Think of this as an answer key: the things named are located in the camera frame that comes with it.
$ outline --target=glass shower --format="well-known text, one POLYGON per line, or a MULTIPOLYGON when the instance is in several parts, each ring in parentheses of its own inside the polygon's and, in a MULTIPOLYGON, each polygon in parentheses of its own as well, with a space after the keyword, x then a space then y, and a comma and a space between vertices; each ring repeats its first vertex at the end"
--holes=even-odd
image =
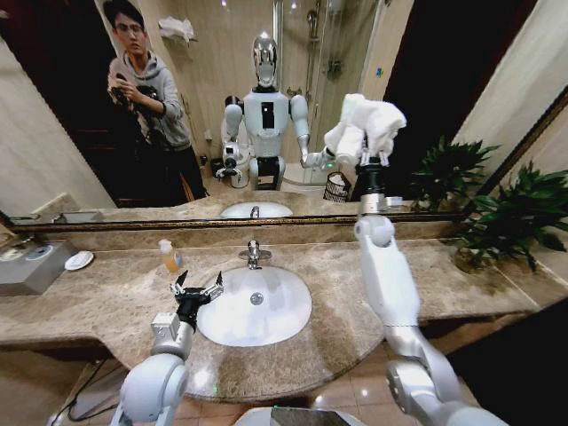
MULTIPOLYGON (((308 99, 310 151, 318 152, 323 149, 325 133, 339 121, 343 97, 359 90, 379 0, 277 0, 275 3, 279 1, 282 2, 280 91, 289 96, 300 93, 308 99)), ((290 144, 297 146, 287 140, 287 145, 290 144)), ((324 185, 328 172, 306 170, 296 178, 299 183, 324 185)))

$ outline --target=soap dish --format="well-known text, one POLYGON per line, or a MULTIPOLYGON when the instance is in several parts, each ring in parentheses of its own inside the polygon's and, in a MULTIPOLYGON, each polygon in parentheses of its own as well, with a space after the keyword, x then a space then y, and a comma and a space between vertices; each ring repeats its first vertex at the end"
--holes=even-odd
POLYGON ((65 262, 65 269, 68 271, 76 271, 78 269, 84 268, 88 265, 95 255, 92 254, 90 251, 82 250, 74 256, 71 256, 65 262))

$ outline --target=mirror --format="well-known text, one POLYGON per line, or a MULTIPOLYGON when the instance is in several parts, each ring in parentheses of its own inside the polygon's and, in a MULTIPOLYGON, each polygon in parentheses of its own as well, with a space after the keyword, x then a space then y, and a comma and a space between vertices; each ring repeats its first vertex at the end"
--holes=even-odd
POLYGON ((406 117, 385 211, 459 212, 567 83, 552 3, 0 0, 0 210, 17 225, 356 215, 356 170, 303 167, 300 145, 325 152, 360 92, 406 117))

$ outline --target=mirror frame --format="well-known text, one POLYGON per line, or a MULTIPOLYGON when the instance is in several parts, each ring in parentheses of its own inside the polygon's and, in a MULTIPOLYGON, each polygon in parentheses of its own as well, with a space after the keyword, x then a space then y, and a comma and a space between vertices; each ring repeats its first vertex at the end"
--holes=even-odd
MULTIPOLYGON (((482 184, 476 195, 489 194, 509 173, 511 168, 522 158, 528 149, 539 138, 542 132, 556 119, 568 104, 568 85, 555 98, 552 104, 531 127, 526 135, 513 148, 511 153, 497 170, 482 184)), ((447 213, 395 213, 385 214, 392 222, 461 222, 475 210, 475 204, 470 201, 461 211, 447 213)), ((187 219, 170 221, 132 221, 132 222, 98 222, 93 224, 37 224, 16 225, 0 210, 0 224, 13 233, 70 233, 70 232, 101 232, 101 231, 143 231, 151 229, 202 229, 223 228, 234 226, 260 225, 353 225, 357 222, 356 215, 337 216, 304 216, 278 217, 266 219, 187 219)))

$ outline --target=man's hand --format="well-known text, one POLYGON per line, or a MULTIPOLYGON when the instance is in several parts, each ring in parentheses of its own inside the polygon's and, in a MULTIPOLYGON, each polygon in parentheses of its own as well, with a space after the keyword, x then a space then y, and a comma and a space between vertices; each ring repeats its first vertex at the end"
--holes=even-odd
POLYGON ((122 93, 124 93, 124 96, 128 100, 137 104, 141 104, 143 102, 143 98, 146 96, 140 93, 134 84, 120 78, 115 79, 115 81, 118 88, 122 91, 122 93))

